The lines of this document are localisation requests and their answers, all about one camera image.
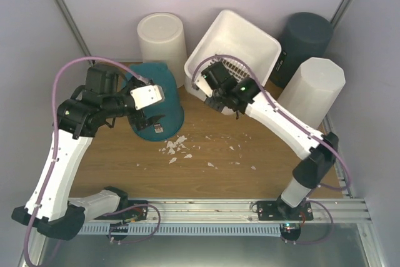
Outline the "white rectangular tub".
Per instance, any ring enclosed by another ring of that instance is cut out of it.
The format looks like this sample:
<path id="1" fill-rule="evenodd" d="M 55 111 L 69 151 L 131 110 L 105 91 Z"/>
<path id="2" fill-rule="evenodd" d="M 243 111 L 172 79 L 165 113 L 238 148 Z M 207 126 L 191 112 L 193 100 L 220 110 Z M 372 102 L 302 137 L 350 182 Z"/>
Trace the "white rectangular tub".
<path id="1" fill-rule="evenodd" d="M 244 61 L 261 84 L 266 84 L 281 54 L 280 43 L 268 33 L 230 10 L 221 11 L 184 64 L 184 87 L 189 94 L 206 99 L 192 87 L 193 72 L 204 59 L 221 54 Z"/>

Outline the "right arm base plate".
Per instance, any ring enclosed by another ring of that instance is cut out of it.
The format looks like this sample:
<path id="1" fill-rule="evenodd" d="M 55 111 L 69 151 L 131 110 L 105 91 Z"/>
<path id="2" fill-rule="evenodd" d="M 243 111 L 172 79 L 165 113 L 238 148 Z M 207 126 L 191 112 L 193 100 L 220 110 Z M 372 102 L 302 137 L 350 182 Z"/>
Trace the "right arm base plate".
<path id="1" fill-rule="evenodd" d="M 281 200 L 257 201 L 254 212 L 260 221 L 312 221 L 313 209 L 310 204 L 300 203 L 292 208 Z"/>

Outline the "teal round bin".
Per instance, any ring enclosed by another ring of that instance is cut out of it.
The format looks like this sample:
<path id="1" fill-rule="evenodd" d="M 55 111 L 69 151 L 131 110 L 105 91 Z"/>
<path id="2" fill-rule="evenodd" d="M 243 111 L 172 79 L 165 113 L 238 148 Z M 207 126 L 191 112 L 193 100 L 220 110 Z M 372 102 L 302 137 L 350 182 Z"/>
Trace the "teal round bin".
<path id="1" fill-rule="evenodd" d="M 147 141 L 161 141 L 175 135 L 183 125 L 184 110 L 172 72 L 165 63 L 132 64 L 129 69 L 162 87 L 165 96 L 163 102 L 142 109 L 147 118 L 159 114 L 164 114 L 165 117 L 154 126 L 141 131 L 133 129 L 133 131 Z"/>

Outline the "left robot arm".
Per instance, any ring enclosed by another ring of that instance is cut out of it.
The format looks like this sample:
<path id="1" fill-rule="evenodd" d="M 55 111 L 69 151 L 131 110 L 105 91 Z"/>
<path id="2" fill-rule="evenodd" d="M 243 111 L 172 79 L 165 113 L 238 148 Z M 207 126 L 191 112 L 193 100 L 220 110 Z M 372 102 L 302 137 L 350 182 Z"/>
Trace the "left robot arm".
<path id="1" fill-rule="evenodd" d="M 85 222 L 111 215 L 123 219 L 129 211 L 128 194 L 112 186 L 101 192 L 69 201 L 78 167 L 101 126 L 113 128 L 116 118 L 126 117 L 138 130 L 162 118 L 146 117 L 143 109 L 164 101 L 162 87 L 131 77 L 118 87 L 123 74 L 115 67 L 95 64 L 86 82 L 56 110 L 57 128 L 43 172 L 30 200 L 12 212 L 12 219 L 31 225 L 52 239 L 69 241 Z"/>

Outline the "white faceted bin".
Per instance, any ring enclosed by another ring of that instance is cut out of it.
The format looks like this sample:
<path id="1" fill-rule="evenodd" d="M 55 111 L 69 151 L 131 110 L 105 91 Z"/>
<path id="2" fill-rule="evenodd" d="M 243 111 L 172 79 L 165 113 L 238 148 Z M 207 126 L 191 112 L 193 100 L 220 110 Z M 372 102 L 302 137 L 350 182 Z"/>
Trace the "white faceted bin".
<path id="1" fill-rule="evenodd" d="M 308 126 L 320 126 L 346 83 L 344 71 L 330 59 L 303 62 L 278 97 L 278 103 Z"/>

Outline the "dark grey round bin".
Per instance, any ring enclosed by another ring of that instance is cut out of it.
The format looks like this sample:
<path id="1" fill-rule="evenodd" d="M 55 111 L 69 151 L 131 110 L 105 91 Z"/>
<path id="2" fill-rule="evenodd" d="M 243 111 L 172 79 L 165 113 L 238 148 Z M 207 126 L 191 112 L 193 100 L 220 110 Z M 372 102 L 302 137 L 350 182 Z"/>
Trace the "dark grey round bin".
<path id="1" fill-rule="evenodd" d="M 300 64 L 311 57 L 324 55 L 333 32 L 332 24 L 320 15 L 308 12 L 292 14 L 278 38 L 281 53 L 269 80 L 285 88 Z"/>

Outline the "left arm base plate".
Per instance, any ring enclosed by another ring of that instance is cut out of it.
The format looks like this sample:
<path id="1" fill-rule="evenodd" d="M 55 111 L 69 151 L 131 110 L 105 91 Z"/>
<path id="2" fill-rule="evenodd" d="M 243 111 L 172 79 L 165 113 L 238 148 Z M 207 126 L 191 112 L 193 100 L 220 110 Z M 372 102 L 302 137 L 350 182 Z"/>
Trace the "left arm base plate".
<path id="1" fill-rule="evenodd" d="M 146 200 L 127 200 L 118 205 L 115 212 L 106 213 L 97 219 L 101 220 L 120 220 L 123 223 L 138 222 L 147 219 L 148 201 Z"/>

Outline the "white cylindrical bin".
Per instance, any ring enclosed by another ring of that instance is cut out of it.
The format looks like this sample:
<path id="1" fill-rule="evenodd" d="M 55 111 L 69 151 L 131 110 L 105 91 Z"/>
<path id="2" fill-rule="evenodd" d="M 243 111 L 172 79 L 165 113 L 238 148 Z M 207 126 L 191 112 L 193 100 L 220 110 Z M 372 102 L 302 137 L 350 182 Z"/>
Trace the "white cylindrical bin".
<path id="1" fill-rule="evenodd" d="M 183 22 L 171 13 L 153 13 L 140 20 L 137 35 L 142 60 L 166 63 L 177 87 L 183 86 L 188 58 Z"/>

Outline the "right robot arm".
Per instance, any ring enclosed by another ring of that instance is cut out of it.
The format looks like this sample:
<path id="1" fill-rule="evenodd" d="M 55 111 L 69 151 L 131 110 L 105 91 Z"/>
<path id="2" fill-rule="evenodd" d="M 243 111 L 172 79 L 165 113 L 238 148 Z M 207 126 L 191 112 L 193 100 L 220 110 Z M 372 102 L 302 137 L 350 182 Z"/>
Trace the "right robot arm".
<path id="1" fill-rule="evenodd" d="M 253 78 L 238 81 L 222 62 L 210 64 L 193 79 L 209 99 L 255 119 L 283 140 L 301 160 L 276 200 L 277 214 L 294 219 L 301 203 L 317 188 L 336 161 L 338 137 L 310 128 L 273 101 Z"/>

